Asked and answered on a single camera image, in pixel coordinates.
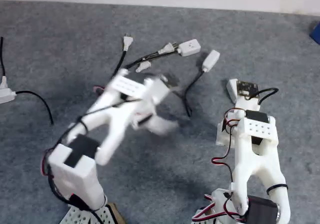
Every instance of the motion blur robot arm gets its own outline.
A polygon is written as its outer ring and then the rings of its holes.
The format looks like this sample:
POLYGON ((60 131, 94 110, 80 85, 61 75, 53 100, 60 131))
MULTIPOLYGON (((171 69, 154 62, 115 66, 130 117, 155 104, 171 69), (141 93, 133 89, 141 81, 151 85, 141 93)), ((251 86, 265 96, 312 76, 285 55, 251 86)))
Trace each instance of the motion blur robot arm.
POLYGON ((121 69, 88 112, 68 128, 50 154, 47 168, 53 193, 82 209, 80 215, 106 211, 107 198, 98 181, 96 163, 108 163, 129 124, 134 129, 143 127, 159 135, 175 127, 176 122, 157 116, 155 109, 174 86, 168 76, 121 69), (103 124, 108 124, 109 130, 101 144, 86 136, 103 124))
POLYGON ((218 124, 216 144, 228 146, 226 155, 213 158, 217 165, 235 149, 235 169, 231 175, 229 190, 216 189, 212 195, 211 213, 198 210, 193 223, 208 220, 215 224, 287 224, 290 220, 290 205, 285 177, 280 170, 278 157, 278 134, 275 118, 260 112, 260 105, 278 89, 258 90, 256 84, 232 79, 227 90, 235 107, 225 113, 218 124), (259 94, 272 91, 259 100, 259 94), (256 175, 270 197, 263 199, 247 194, 247 182, 256 175))

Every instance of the cable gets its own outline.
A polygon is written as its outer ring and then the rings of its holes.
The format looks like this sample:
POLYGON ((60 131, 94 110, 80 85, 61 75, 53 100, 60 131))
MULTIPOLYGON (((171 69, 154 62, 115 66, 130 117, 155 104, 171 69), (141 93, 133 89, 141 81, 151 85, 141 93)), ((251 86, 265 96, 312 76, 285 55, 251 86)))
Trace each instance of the cable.
POLYGON ((274 95, 275 93, 277 93, 279 91, 278 88, 266 88, 266 89, 263 89, 263 90, 260 90, 259 92, 257 93, 254 93, 253 95, 251 95, 249 98, 246 98, 246 100, 250 100, 252 98, 255 98, 257 95, 261 94, 261 93, 264 93, 264 92, 268 92, 268 91, 273 91, 269 94, 267 94, 266 96, 264 96, 259 102, 258 102, 258 105, 261 105, 261 103, 267 99, 268 97, 274 95))
POLYGON ((116 65, 111 78, 113 78, 118 73, 119 69, 121 68, 122 63, 124 62, 126 54, 127 54, 127 51, 122 52, 121 58, 120 58, 118 64, 116 65))
POLYGON ((224 158, 226 158, 230 152, 230 148, 231 148, 231 135, 232 135, 232 128, 235 127, 235 125, 232 125, 230 127, 230 133, 229 133, 229 136, 230 136, 230 139, 229 139, 229 146, 228 146, 228 149, 226 150, 226 153, 223 157, 215 157, 215 158, 212 158, 211 159, 211 162, 215 165, 218 165, 218 166, 221 166, 221 165, 224 165, 224 166, 227 166, 228 169, 229 169, 229 172, 230 172, 230 179, 231 179, 231 182, 233 183, 234 182, 234 178, 232 176, 232 170, 231 170, 231 167, 227 164, 227 163, 224 163, 224 162, 217 162, 216 160, 222 160, 224 158))
POLYGON ((5 76, 6 75, 6 69, 5 69, 5 65, 3 64, 4 61, 3 61, 3 47, 4 47, 4 38, 1 37, 0 38, 0 62, 1 62, 1 68, 2 68, 2 76, 5 76))
POLYGON ((129 63, 127 64, 126 66, 124 66, 125 69, 130 69, 142 62, 145 62, 145 61, 152 61, 152 60, 155 60, 155 59, 158 59, 158 58, 161 58, 161 57, 166 57, 166 56, 169 56, 171 54, 175 54, 175 53, 178 53, 177 51, 174 51, 174 52, 171 52, 171 53, 162 53, 162 54, 158 54, 158 52, 155 52, 155 53, 151 53, 151 54, 148 54, 142 58, 139 58, 137 59, 136 61, 132 62, 132 63, 129 63))
POLYGON ((103 221, 100 219, 100 217, 96 214, 95 211, 90 211, 92 213, 92 215, 94 215, 94 217, 98 220, 98 222, 100 224, 104 224, 103 221))
POLYGON ((227 210, 227 202, 231 199, 232 195, 233 195, 233 193, 231 193, 231 195, 230 195, 230 196, 227 198, 227 200, 224 202, 223 210, 224 210, 224 212, 225 212, 230 218, 232 218, 232 219, 235 220, 236 222, 244 223, 244 222, 243 222, 244 219, 234 218, 234 217, 233 217, 233 216, 234 216, 234 213, 231 213, 231 212, 229 212, 229 211, 227 210))
POLYGON ((49 108, 47 102, 46 102, 40 95, 38 95, 38 94, 36 94, 36 93, 34 93, 34 92, 32 92, 32 91, 29 91, 29 90, 17 91, 17 92, 15 92, 15 93, 16 93, 16 94, 29 93, 29 94, 32 94, 32 95, 34 95, 34 96, 37 96, 37 97, 43 102, 43 104, 44 104, 45 107, 46 107, 46 110, 48 111, 51 125, 54 125, 54 124, 55 124, 55 123, 54 123, 54 118, 52 117, 52 113, 51 113, 51 111, 50 111, 50 108, 49 108))
POLYGON ((204 71, 199 72, 196 77, 193 79, 193 81, 187 86, 187 88, 184 90, 183 95, 180 96, 179 94, 177 94, 176 92, 174 93, 176 96, 178 96, 179 98, 182 99, 186 114, 188 115, 188 117, 192 116, 192 108, 188 102, 187 99, 187 93, 188 91, 192 88, 192 86, 201 78, 201 76, 204 74, 204 71))

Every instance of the white plastic bracket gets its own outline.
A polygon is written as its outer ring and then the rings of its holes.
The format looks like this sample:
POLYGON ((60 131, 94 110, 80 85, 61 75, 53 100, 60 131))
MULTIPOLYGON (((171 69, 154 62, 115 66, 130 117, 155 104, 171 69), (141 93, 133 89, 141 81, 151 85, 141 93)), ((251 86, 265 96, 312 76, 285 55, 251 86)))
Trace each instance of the white plastic bracket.
MULTIPOLYGON (((95 212, 104 224, 116 224, 111 207, 106 205, 95 212)), ((71 206, 60 224, 100 224, 94 215, 87 211, 80 211, 78 208, 71 206)))

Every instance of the black cable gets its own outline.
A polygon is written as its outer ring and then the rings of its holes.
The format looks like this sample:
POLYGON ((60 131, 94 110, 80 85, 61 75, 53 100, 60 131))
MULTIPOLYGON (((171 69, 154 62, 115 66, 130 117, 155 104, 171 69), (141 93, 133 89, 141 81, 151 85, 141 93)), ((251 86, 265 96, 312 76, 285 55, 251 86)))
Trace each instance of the black cable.
POLYGON ((2 76, 5 76, 6 75, 6 69, 5 69, 5 65, 3 64, 4 61, 3 61, 3 56, 2 56, 2 52, 3 52, 3 47, 4 47, 4 38, 1 37, 0 38, 0 62, 1 62, 1 68, 2 68, 2 76))
POLYGON ((113 71, 113 74, 112 74, 111 78, 113 78, 118 73, 119 69, 121 68, 122 63, 124 62, 126 54, 127 54, 127 51, 124 50, 122 52, 122 55, 121 55, 121 58, 120 58, 118 64, 116 65, 116 67, 115 67, 115 69, 113 71))
POLYGON ((161 57, 166 57, 166 56, 169 56, 169 55, 175 54, 175 53, 178 53, 178 52, 174 51, 174 52, 171 52, 171 53, 162 53, 162 54, 152 53, 152 54, 148 54, 145 57, 139 58, 136 61, 127 64, 126 66, 124 66, 124 68, 125 69, 130 69, 130 68, 132 68, 132 67, 134 67, 134 66, 136 66, 136 65, 138 65, 138 64, 140 64, 142 62, 152 61, 152 60, 155 60, 155 59, 158 59, 158 58, 161 58, 161 57))
POLYGON ((276 188, 280 188, 280 187, 285 187, 287 189, 289 189, 288 185, 287 184, 276 184, 276 185, 273 185, 271 187, 269 187, 267 190, 266 190, 266 193, 269 195, 269 192, 272 191, 273 189, 276 189, 276 188))
POLYGON ((231 193, 231 195, 227 198, 227 200, 225 201, 225 203, 224 203, 224 205, 223 205, 223 210, 224 210, 224 212, 230 217, 230 218, 232 218, 233 220, 235 220, 236 222, 238 222, 238 223, 245 223, 244 221, 243 221, 243 219, 236 219, 236 218, 234 218, 233 216, 232 216, 232 214, 227 210, 227 202, 231 199, 231 197, 232 197, 232 195, 233 195, 234 193, 231 193))
POLYGON ((254 93, 253 95, 251 95, 248 99, 246 100, 250 100, 252 98, 255 98, 257 95, 261 94, 261 93, 264 93, 264 92, 268 92, 268 91, 273 91, 269 94, 267 94, 266 96, 264 96, 262 99, 260 99, 260 101, 258 102, 258 105, 261 105, 261 103, 268 97, 274 95, 275 93, 277 93, 279 91, 278 88, 266 88, 266 89, 263 89, 263 90, 260 90, 259 92, 257 93, 254 93))
POLYGON ((29 90, 23 90, 23 91, 17 91, 15 92, 16 94, 21 94, 21 93, 29 93, 29 94, 32 94, 34 96, 37 96, 39 99, 41 99, 41 101, 44 103, 45 107, 47 108, 47 111, 48 111, 48 114, 49 114, 49 118, 50 118, 50 122, 51 122, 51 125, 54 125, 54 118, 52 117, 52 113, 50 111, 50 108, 47 104, 47 102, 38 94, 32 92, 32 91, 29 91, 29 90))
POLYGON ((103 221, 100 219, 100 217, 97 215, 97 213, 95 213, 95 211, 91 211, 92 215, 94 215, 94 217, 98 220, 98 222, 100 224, 104 224, 103 221))
POLYGON ((189 105, 188 99, 187 99, 187 93, 188 91, 192 88, 192 86, 201 78, 201 76, 204 74, 204 71, 199 72, 196 77, 193 79, 193 81, 188 85, 188 87, 185 89, 185 91, 183 92, 182 95, 182 101, 183 101, 183 105, 186 111, 186 114, 188 115, 188 117, 192 116, 192 109, 189 105))

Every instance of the white connector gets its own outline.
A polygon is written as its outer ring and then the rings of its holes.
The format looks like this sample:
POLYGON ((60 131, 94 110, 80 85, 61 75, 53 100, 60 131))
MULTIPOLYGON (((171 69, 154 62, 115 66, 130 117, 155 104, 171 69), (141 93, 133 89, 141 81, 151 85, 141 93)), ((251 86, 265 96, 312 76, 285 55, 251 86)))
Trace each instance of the white connector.
POLYGON ((141 71, 150 68, 151 67, 151 62, 150 61, 145 61, 140 63, 139 67, 136 69, 137 73, 140 73, 141 71))
POLYGON ((209 72, 213 68, 213 66, 217 63, 217 61, 219 60, 219 57, 220 57, 220 53, 213 49, 202 63, 203 72, 209 72))
POLYGON ((129 49, 129 47, 130 47, 130 45, 132 44, 132 42, 133 42, 133 40, 134 40, 134 38, 132 38, 132 37, 130 37, 130 36, 124 36, 123 37, 123 47, 124 47, 124 51, 128 51, 128 49, 129 49))
POLYGON ((178 46, 178 53, 181 56, 189 56, 195 53, 200 52, 201 46, 196 39, 189 40, 187 42, 181 43, 178 46))
POLYGON ((7 77, 2 76, 0 84, 0 104, 7 103, 15 99, 16 93, 8 88, 7 77))
POLYGON ((158 54, 163 54, 163 53, 172 53, 174 52, 175 48, 172 43, 166 44, 162 49, 158 51, 158 54))

